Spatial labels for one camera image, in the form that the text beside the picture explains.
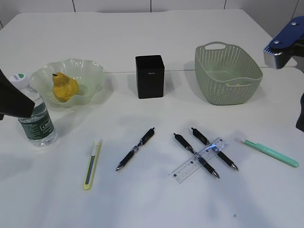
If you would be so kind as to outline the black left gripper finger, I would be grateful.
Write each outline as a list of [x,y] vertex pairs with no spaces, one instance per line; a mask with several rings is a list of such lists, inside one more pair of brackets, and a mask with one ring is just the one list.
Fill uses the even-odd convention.
[[0,120],[4,116],[30,118],[35,103],[20,92],[0,71]]

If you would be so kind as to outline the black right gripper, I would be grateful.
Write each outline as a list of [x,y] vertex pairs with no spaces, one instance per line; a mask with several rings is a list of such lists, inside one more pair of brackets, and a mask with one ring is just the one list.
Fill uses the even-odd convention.
[[301,96],[300,105],[301,105],[301,111],[298,120],[296,122],[296,128],[301,132],[304,132],[304,94]]

